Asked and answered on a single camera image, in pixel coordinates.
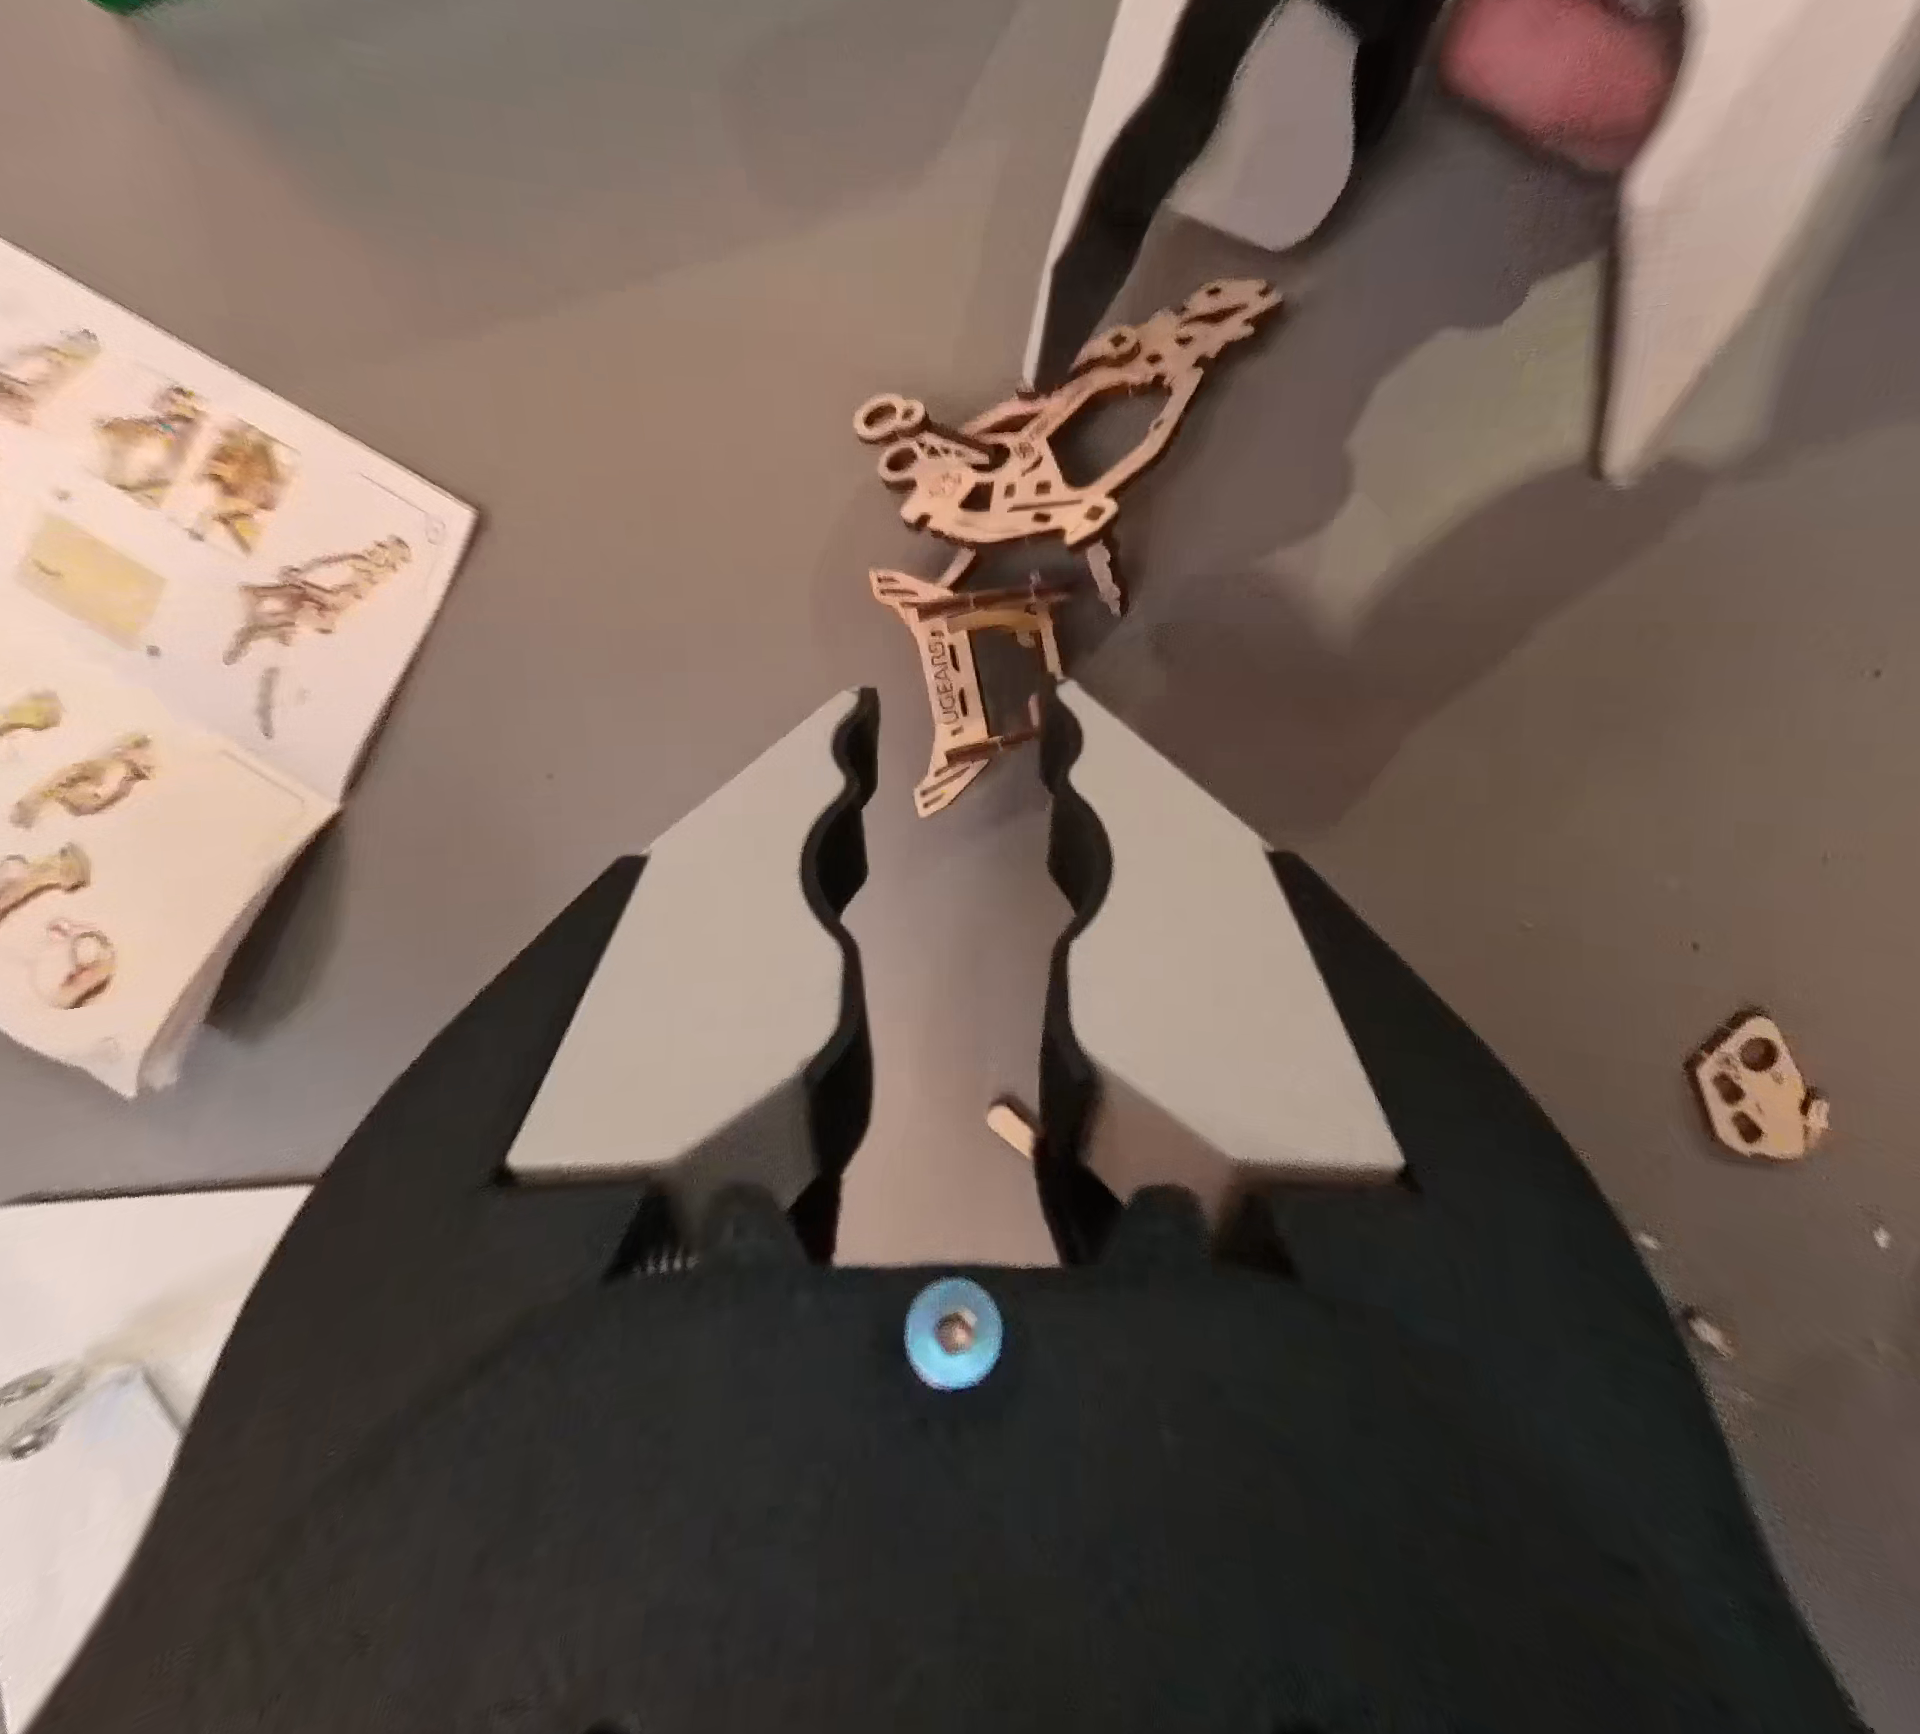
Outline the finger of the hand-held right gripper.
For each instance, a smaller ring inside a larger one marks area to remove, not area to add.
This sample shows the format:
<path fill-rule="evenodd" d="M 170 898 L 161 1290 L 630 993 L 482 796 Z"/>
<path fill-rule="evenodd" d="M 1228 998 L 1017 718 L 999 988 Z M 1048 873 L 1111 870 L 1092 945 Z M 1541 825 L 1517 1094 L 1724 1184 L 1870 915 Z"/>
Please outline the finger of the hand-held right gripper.
<path fill-rule="evenodd" d="M 1595 473 L 1632 483 L 1916 85 L 1916 0 L 1676 0 L 1680 64 L 1618 186 Z"/>
<path fill-rule="evenodd" d="M 1035 288 L 1023 378 L 1111 311 L 1159 214 L 1306 244 L 1390 129 L 1446 0 L 1117 0 Z"/>

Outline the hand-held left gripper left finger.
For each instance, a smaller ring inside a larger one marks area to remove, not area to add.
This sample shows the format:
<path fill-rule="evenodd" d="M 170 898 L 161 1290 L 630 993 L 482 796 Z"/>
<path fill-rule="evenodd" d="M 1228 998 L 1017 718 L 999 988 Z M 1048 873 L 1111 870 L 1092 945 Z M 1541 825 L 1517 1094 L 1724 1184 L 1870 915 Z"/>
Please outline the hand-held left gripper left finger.
<path fill-rule="evenodd" d="M 503 1156 L 517 1183 L 635 1176 L 692 1232 L 731 1188 L 831 1257 L 873 1115 L 844 908 L 866 880 L 878 693 L 847 686 L 643 853 Z"/>

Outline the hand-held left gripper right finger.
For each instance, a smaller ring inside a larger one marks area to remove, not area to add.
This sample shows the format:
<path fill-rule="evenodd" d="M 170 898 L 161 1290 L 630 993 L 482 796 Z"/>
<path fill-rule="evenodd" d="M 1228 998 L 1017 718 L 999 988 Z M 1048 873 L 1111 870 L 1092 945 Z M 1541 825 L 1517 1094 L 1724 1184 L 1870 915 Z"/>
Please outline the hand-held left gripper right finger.
<path fill-rule="evenodd" d="M 1282 1188 L 1407 1171 L 1277 853 L 1075 680 L 1041 720 L 1038 1167 L 1068 1198 L 1180 1190 L 1221 1236 Z"/>

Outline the wooden model side frame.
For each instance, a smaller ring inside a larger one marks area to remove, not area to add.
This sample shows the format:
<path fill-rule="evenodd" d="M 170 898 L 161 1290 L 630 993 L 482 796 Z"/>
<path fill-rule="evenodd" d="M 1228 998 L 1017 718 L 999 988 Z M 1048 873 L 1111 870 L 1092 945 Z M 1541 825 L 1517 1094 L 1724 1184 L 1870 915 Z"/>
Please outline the wooden model side frame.
<path fill-rule="evenodd" d="M 958 549 L 945 586 L 986 545 L 1058 540 L 1086 558 L 1101 604 L 1120 617 L 1127 586 L 1108 535 L 1120 493 L 1170 448 L 1220 355 L 1282 309 L 1270 282 L 1206 282 L 1139 323 L 1092 335 L 1049 388 L 1024 385 L 962 426 L 938 421 L 918 396 L 878 390 L 854 411 L 854 437 L 876 451 L 902 521 Z M 1130 396 L 1156 396 L 1153 417 L 1104 473 L 1072 482 L 1061 437 L 1094 403 Z"/>

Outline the small wooden plate with holes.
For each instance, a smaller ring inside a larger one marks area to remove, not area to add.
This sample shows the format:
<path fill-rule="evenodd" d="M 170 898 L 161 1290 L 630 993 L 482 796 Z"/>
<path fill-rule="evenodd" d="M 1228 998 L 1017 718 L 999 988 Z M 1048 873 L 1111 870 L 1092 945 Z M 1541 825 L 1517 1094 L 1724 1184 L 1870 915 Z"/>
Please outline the small wooden plate with holes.
<path fill-rule="evenodd" d="M 1809 1087 L 1778 1022 L 1739 1007 L 1687 1059 L 1712 1139 L 1745 1163 L 1790 1166 L 1825 1145 L 1829 1102 Z"/>

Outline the assembly instruction booklet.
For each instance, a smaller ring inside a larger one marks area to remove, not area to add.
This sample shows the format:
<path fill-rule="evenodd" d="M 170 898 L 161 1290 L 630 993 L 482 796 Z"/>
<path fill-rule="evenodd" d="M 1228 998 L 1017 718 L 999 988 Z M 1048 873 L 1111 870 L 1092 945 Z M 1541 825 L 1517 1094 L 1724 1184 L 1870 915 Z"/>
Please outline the assembly instruction booklet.
<path fill-rule="evenodd" d="M 2 1034 L 181 1074 L 478 514 L 2 244 Z"/>

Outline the white desk stand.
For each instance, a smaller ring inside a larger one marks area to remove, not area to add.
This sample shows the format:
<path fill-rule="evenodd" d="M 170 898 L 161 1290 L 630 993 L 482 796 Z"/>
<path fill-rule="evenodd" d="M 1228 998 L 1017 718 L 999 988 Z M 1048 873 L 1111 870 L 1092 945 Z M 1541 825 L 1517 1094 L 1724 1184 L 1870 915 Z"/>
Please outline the white desk stand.
<path fill-rule="evenodd" d="M 2 1727 L 123 1577 L 306 1183 L 2 1208 Z"/>

